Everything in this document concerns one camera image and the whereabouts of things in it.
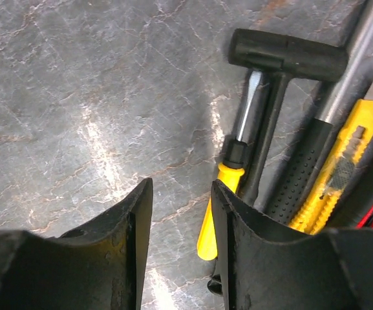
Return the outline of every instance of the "stone surface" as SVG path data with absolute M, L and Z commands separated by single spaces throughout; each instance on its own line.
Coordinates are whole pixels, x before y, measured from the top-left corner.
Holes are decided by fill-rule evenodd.
M 361 3 L 0 0 L 0 229 L 59 236 L 150 176 L 142 309 L 222 309 L 195 246 L 246 76 L 226 61 L 232 31 L 340 45 Z M 373 42 L 340 121 L 372 78 Z M 317 86 L 288 88 L 258 207 L 314 113 Z

